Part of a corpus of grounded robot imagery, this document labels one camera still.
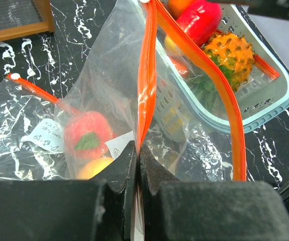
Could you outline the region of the orange fruit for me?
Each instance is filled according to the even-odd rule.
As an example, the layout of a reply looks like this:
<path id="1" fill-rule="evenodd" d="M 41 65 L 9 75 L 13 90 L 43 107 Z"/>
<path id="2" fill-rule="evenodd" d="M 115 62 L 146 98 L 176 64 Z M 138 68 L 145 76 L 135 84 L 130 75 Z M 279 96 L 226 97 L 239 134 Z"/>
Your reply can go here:
<path id="1" fill-rule="evenodd" d="M 183 11 L 194 2 L 195 0 L 169 0 L 168 7 L 172 16 L 177 19 Z"/>

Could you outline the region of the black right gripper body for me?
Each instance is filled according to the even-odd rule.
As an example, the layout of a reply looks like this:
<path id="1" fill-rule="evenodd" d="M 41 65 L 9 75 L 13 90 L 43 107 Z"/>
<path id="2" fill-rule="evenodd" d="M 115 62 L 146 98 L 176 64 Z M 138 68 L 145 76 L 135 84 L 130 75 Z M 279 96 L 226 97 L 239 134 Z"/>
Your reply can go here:
<path id="1" fill-rule="evenodd" d="M 214 0 L 210 2 L 248 6 L 249 14 L 289 21 L 289 0 Z"/>

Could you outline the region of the clear orange-zip bag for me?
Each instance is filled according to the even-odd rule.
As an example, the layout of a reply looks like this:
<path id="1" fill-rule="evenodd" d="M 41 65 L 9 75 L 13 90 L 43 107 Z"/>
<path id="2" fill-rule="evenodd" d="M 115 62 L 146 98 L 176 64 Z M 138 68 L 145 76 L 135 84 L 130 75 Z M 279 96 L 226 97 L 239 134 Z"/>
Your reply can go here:
<path id="1" fill-rule="evenodd" d="M 157 68 L 157 34 L 175 41 L 186 57 L 214 83 L 230 124 L 233 179 L 246 181 L 246 153 L 242 116 L 234 92 L 215 63 L 180 28 L 160 1 L 117 1 L 96 38 L 86 63 L 67 96 L 59 102 L 58 116 L 65 128 L 76 115 L 100 112 L 109 121 L 113 138 L 106 142 L 116 159 L 118 144 L 135 143 L 141 151 L 156 110 L 157 84 L 167 78 Z M 187 142 L 202 128 L 184 124 Z M 90 161 L 64 152 L 69 173 L 76 178 Z"/>

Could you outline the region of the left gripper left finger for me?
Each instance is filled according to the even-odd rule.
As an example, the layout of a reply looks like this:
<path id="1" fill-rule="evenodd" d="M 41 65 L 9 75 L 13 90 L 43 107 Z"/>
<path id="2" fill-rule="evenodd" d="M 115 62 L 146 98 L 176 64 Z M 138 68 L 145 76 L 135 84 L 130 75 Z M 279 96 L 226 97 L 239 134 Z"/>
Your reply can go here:
<path id="1" fill-rule="evenodd" d="M 90 180 L 0 181 L 0 240 L 133 240 L 136 165 L 130 141 Z"/>

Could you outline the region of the pink peach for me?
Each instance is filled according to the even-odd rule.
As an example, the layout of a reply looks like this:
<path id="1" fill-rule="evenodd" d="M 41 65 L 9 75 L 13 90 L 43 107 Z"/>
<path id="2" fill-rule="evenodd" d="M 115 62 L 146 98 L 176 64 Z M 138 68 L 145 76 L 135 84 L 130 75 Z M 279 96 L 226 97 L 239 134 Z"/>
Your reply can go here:
<path id="1" fill-rule="evenodd" d="M 108 151 L 106 142 L 113 138 L 109 121 L 97 111 L 74 116 L 64 128 L 66 151 L 78 159 L 93 160 Z"/>

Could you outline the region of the red bell pepper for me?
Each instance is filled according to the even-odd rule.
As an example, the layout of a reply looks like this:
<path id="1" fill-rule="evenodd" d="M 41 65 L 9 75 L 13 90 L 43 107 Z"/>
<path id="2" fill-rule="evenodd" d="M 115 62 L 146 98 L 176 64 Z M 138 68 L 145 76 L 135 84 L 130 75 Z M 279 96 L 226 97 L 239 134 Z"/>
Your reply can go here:
<path id="1" fill-rule="evenodd" d="M 222 19 L 220 4 L 195 1 L 176 19 L 180 28 L 201 47 L 212 36 Z"/>

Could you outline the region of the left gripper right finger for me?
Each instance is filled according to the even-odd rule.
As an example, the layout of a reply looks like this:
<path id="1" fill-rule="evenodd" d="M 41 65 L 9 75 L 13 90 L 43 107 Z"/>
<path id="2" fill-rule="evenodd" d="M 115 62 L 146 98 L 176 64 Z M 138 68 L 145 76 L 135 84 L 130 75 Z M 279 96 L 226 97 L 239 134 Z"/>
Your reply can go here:
<path id="1" fill-rule="evenodd" d="M 183 182 L 139 154 L 145 240 L 289 240 L 289 214 L 265 182 Z"/>

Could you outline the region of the yellow orange peach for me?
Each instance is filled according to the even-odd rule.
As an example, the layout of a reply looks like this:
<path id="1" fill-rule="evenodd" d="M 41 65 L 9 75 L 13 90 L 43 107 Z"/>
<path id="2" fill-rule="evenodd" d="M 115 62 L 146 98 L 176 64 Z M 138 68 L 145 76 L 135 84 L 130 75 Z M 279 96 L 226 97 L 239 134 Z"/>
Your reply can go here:
<path id="1" fill-rule="evenodd" d="M 111 157 L 101 157 L 87 163 L 77 174 L 79 180 L 89 180 L 114 161 Z"/>

